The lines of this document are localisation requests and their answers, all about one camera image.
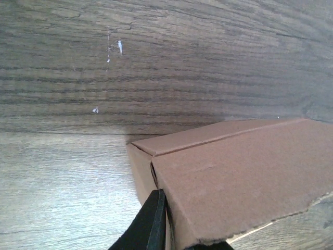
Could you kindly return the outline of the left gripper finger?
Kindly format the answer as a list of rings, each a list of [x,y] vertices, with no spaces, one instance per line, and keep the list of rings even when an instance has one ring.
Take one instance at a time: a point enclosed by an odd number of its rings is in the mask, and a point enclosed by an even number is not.
[[[109,250],[163,250],[166,235],[166,196],[153,190],[128,229]]]

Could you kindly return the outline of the brown cardboard box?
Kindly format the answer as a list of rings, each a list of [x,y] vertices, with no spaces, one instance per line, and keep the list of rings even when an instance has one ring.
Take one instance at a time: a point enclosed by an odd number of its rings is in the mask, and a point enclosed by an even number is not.
[[[167,249],[227,240],[332,193],[332,125],[224,121],[127,146],[138,199],[162,189]]]

